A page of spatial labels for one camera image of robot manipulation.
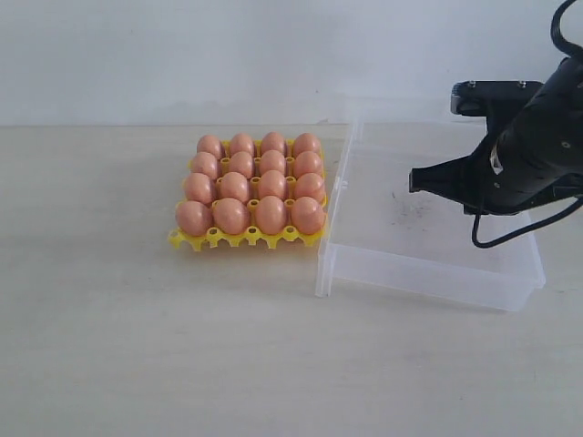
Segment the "brown egg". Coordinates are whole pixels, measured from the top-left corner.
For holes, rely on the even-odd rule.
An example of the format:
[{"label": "brown egg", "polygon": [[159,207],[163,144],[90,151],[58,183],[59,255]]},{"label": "brown egg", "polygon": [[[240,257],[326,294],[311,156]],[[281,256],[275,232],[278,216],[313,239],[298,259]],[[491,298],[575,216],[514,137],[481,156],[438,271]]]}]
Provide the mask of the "brown egg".
[{"label": "brown egg", "polygon": [[285,175],[285,156],[277,150],[270,150],[261,155],[259,174],[263,175],[270,170],[277,170]]},{"label": "brown egg", "polygon": [[323,174],[322,159],[315,152],[303,152],[295,158],[293,175],[299,179],[306,173],[315,173],[320,176]]},{"label": "brown egg", "polygon": [[219,161],[209,152],[199,152],[190,161],[190,171],[207,175],[210,180],[217,180],[220,176]]},{"label": "brown egg", "polygon": [[222,177],[219,185],[221,198],[235,198],[242,203],[247,203],[251,198],[251,187],[241,173],[230,172]]},{"label": "brown egg", "polygon": [[175,216],[179,228],[193,237],[204,235],[212,226],[210,209],[193,200],[179,204]]},{"label": "brown egg", "polygon": [[197,152],[209,152],[216,159],[221,159],[225,156],[225,149],[218,137],[214,135],[205,135],[201,137],[197,144]]},{"label": "brown egg", "polygon": [[235,198],[219,200],[212,210],[212,217],[220,230],[231,235],[243,233],[251,224],[249,210]]},{"label": "brown egg", "polygon": [[311,235],[323,228],[326,215],[313,198],[298,198],[291,207],[291,223],[302,234]]},{"label": "brown egg", "polygon": [[188,200],[209,205],[217,198],[215,184],[204,173],[190,173],[184,179],[184,195]]},{"label": "brown egg", "polygon": [[229,171],[241,173],[245,178],[251,179],[255,174],[255,162],[247,152],[237,152],[230,157]]},{"label": "brown egg", "polygon": [[261,156],[270,150],[277,150],[285,156],[287,148],[285,138],[279,132],[270,132],[261,140]]},{"label": "brown egg", "polygon": [[253,138],[248,134],[237,134],[230,141],[229,152],[231,156],[235,155],[237,152],[247,152],[254,157],[255,145],[253,144]]},{"label": "brown egg", "polygon": [[285,176],[277,170],[267,171],[257,184],[259,199],[266,196],[286,199],[288,197],[288,182]]},{"label": "brown egg", "polygon": [[288,211],[280,198],[267,196],[255,209],[255,221],[264,234],[279,234],[288,221]]},{"label": "brown egg", "polygon": [[293,141],[293,157],[298,157],[303,152],[315,152],[320,154],[322,144],[314,134],[301,134]]},{"label": "brown egg", "polygon": [[324,179],[322,176],[316,175],[315,173],[306,173],[295,183],[293,196],[295,198],[315,198],[318,203],[322,203],[326,197]]}]

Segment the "plastic box lid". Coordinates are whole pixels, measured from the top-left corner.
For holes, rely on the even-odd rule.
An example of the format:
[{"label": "plastic box lid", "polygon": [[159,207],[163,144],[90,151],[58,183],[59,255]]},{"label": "plastic box lid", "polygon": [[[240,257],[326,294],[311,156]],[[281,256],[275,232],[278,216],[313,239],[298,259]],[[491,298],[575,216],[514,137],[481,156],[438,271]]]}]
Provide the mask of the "plastic box lid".
[{"label": "plastic box lid", "polygon": [[[520,310],[545,284],[534,234],[493,249],[470,239],[473,218],[460,205],[409,193],[408,176],[471,153],[483,123],[447,115],[447,108],[399,102],[353,124],[344,145],[319,251],[316,295],[333,279],[349,279],[502,310]],[[486,216],[480,238],[530,223],[527,213]]]}]

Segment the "yellow egg tray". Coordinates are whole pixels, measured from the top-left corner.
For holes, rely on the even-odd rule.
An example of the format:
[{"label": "yellow egg tray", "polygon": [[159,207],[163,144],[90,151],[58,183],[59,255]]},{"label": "yellow egg tray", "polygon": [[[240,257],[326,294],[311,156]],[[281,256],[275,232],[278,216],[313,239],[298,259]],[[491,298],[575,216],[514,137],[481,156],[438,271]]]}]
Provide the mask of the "yellow egg tray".
[{"label": "yellow egg tray", "polygon": [[[209,245],[210,248],[216,248],[219,245],[221,240],[226,240],[232,248],[237,248],[242,242],[247,241],[249,246],[256,246],[257,242],[262,239],[267,243],[267,247],[269,249],[276,249],[277,243],[280,240],[285,241],[295,241],[297,239],[301,240],[303,244],[307,247],[313,246],[321,237],[324,231],[326,230],[326,225],[318,232],[312,235],[302,234],[298,229],[296,229],[290,221],[290,210],[292,209],[292,205],[295,202],[293,198],[293,189],[295,188],[296,178],[292,175],[293,174],[293,163],[295,158],[293,157],[293,139],[286,139],[287,143],[287,154],[286,154],[286,162],[287,162],[287,170],[286,170],[286,181],[288,183],[288,198],[284,201],[284,204],[288,210],[288,224],[283,228],[283,231],[276,235],[268,235],[261,232],[261,230],[255,226],[255,209],[259,204],[259,200],[257,200],[257,187],[260,181],[259,176],[254,176],[250,179],[251,182],[251,196],[253,197],[247,203],[247,209],[251,213],[251,226],[245,229],[245,232],[238,234],[238,235],[230,235],[226,234],[222,230],[217,227],[212,227],[207,230],[205,235],[200,237],[193,237],[184,233],[180,228],[173,229],[168,235],[168,242],[175,248],[179,249],[180,244],[183,242],[187,242],[191,245],[192,249],[199,252],[201,251],[205,245]],[[261,141],[260,140],[253,140],[255,144],[255,149],[257,151],[257,155],[261,155]],[[221,140],[221,144],[225,148],[225,153],[227,157],[230,156],[230,141],[229,140]],[[323,151],[320,151],[320,157],[322,158],[322,163],[324,162],[324,155]],[[221,174],[225,174],[228,172],[229,169],[229,158],[223,158],[220,160],[221,166]],[[259,169],[259,163],[261,162],[261,158],[255,158],[255,168],[256,171]],[[217,179],[217,188],[220,185],[221,178]],[[186,199],[181,200],[177,206],[184,202]],[[328,202],[327,195],[324,196],[324,200],[322,201],[322,206],[325,207]]]},{"label": "yellow egg tray", "polygon": [[[217,227],[212,227],[209,230],[207,230],[207,233],[205,235],[200,237],[192,237],[191,235],[187,235],[184,232],[182,232],[182,230],[176,228],[169,233],[168,241],[172,246],[174,246],[175,249],[178,249],[180,247],[180,244],[186,241],[197,252],[201,251],[203,245],[206,243],[209,243],[210,248],[216,248],[219,245],[219,241],[221,241],[222,239],[228,241],[229,245],[232,248],[237,248],[242,243],[242,241],[247,241],[247,243],[250,246],[256,246],[257,241],[259,241],[260,239],[267,242],[267,247],[269,249],[275,249],[277,247],[277,243],[281,239],[284,239],[286,241],[295,241],[296,239],[300,239],[301,241],[303,241],[303,244],[305,246],[308,247],[313,246],[316,243],[316,241],[318,241],[318,239],[322,237],[322,234],[325,230],[325,226],[324,229],[321,229],[312,235],[302,234],[300,231],[298,231],[298,229],[296,229],[290,222],[290,210],[292,209],[294,201],[295,200],[293,200],[292,198],[288,198],[284,202],[285,207],[288,209],[288,224],[283,228],[282,232],[276,235],[264,234],[263,232],[260,231],[259,228],[255,226],[254,213],[255,209],[257,208],[257,205],[259,204],[259,200],[255,198],[250,200],[247,204],[247,209],[251,213],[251,226],[245,229],[245,232],[243,232],[242,234],[230,235],[224,233]],[[213,202],[212,206],[214,207],[216,203],[217,200]]]}]

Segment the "table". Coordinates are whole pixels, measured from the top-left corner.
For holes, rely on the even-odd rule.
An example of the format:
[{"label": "table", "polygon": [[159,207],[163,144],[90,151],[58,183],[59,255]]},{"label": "table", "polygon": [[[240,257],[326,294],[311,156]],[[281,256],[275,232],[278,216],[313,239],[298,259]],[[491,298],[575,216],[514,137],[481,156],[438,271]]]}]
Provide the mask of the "table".
[{"label": "table", "polygon": [[319,135],[332,183],[345,126],[0,129],[0,435],[580,434],[583,215],[538,233],[519,313],[317,299],[301,245],[174,250],[196,138],[272,129]]}]

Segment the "black cable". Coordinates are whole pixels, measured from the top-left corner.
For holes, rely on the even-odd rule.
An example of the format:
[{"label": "black cable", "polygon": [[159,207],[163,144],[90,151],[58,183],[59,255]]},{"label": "black cable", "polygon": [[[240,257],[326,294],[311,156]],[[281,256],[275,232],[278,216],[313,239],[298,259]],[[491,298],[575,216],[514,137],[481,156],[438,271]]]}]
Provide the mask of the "black cable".
[{"label": "black cable", "polygon": [[577,44],[568,42],[561,33],[561,18],[563,17],[563,14],[565,14],[565,11],[575,2],[577,2],[577,0],[567,0],[558,7],[551,21],[550,38],[558,50],[583,64],[583,48]]},{"label": "black cable", "polygon": [[474,245],[477,248],[491,249],[495,246],[498,246],[499,244],[506,243],[507,241],[509,241],[511,239],[515,239],[516,237],[520,237],[521,235],[524,235],[524,234],[531,232],[533,230],[541,229],[541,228],[544,228],[545,226],[552,225],[553,223],[555,223],[561,219],[564,219],[567,216],[570,216],[571,214],[573,214],[575,211],[577,211],[581,207],[583,207],[583,198],[578,198],[577,200],[575,200],[575,202],[573,202],[571,205],[569,205],[568,207],[566,207],[562,211],[558,212],[554,216],[551,216],[549,218],[545,218],[544,220],[540,220],[537,223],[533,223],[531,225],[524,226],[523,228],[517,229],[513,232],[510,232],[503,237],[500,237],[498,239],[493,239],[493,240],[487,241],[487,242],[481,242],[477,239],[477,231],[478,231],[478,228],[480,226],[480,218],[482,217],[482,212],[483,212],[482,208],[480,208],[480,210],[476,214],[476,217],[474,218],[474,226],[472,227],[472,242],[474,243]]}]

